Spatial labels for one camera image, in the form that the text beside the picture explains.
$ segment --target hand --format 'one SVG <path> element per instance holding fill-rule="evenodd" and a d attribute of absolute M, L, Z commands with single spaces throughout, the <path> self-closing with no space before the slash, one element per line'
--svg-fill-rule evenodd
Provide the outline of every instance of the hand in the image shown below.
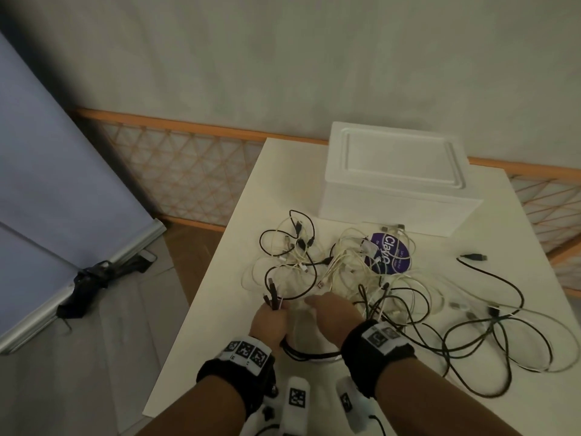
<path fill-rule="evenodd" d="M 256 311 L 249 335 L 259 339 L 272 350 L 277 358 L 281 352 L 281 341 L 288 329 L 288 303 L 283 301 L 280 309 L 272 310 L 264 304 Z"/>
<path fill-rule="evenodd" d="M 304 302 L 315 309 L 317 326 L 323 336 L 339 349 L 349 332 L 363 322 L 363 316 L 357 308 L 335 293 L 310 295 Z"/>

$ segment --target styrofoam box lid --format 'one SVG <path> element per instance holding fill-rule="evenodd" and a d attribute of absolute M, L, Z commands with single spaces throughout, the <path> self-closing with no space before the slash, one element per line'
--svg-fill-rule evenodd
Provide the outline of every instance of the styrofoam box lid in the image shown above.
<path fill-rule="evenodd" d="M 451 136 L 334 122 L 325 180 L 428 199 L 478 199 L 468 166 L 462 144 Z"/>

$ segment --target forearm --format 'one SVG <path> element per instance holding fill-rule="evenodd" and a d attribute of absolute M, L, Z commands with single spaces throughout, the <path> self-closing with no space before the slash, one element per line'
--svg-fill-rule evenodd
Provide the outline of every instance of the forearm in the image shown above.
<path fill-rule="evenodd" d="M 240 395 L 209 375 L 151 421 L 138 436 L 237 436 L 245 421 Z"/>
<path fill-rule="evenodd" d="M 520 436 L 417 359 L 389 364 L 379 376 L 375 396 L 398 436 Z"/>

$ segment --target black wrist strap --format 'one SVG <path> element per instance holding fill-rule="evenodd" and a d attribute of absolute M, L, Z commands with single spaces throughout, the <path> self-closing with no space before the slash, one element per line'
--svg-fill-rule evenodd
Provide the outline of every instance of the black wrist strap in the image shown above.
<path fill-rule="evenodd" d="M 341 355 L 359 391 L 375 397 L 375 385 L 390 363 L 415 358 L 414 348 L 387 322 L 367 320 L 353 329 L 341 347 Z"/>
<path fill-rule="evenodd" d="M 256 338 L 238 338 L 231 341 L 217 358 L 204 363 L 196 382 L 208 375 L 228 382 L 242 398 L 248 419 L 259 409 L 264 395 L 276 385 L 274 357 L 270 353 L 270 349 Z"/>

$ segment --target purple sticker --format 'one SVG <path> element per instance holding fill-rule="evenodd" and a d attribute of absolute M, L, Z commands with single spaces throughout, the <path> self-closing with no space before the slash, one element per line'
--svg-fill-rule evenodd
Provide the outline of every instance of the purple sticker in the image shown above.
<path fill-rule="evenodd" d="M 401 274 L 407 271 L 411 265 L 410 252 L 402 241 L 398 241 L 391 234 L 374 233 L 371 242 L 379 250 L 374 255 L 374 261 L 380 259 L 371 266 L 371 269 L 378 274 Z M 366 257 L 365 263 L 371 265 L 371 259 Z"/>

